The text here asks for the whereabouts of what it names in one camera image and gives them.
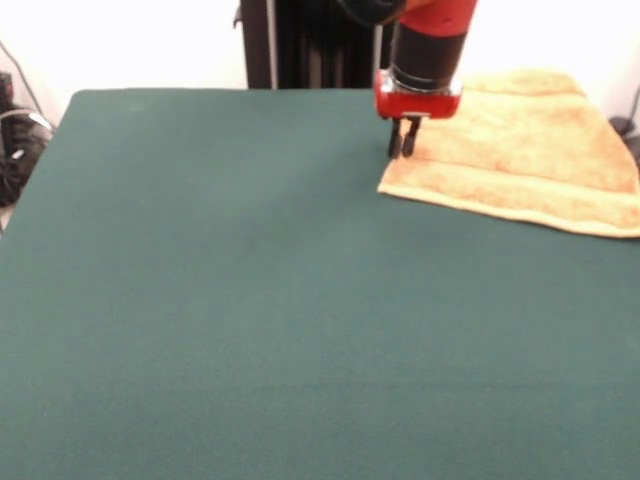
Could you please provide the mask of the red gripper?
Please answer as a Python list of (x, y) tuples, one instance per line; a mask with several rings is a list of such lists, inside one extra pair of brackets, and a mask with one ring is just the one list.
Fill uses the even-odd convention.
[(421, 119), (411, 118), (404, 141), (400, 133), (402, 118), (427, 117), (448, 119), (455, 115), (462, 96), (462, 83), (453, 79), (448, 87), (437, 91), (411, 91), (403, 88), (389, 69), (379, 69), (374, 80), (374, 104), (377, 114), (393, 119), (387, 155), (390, 159), (412, 155)]

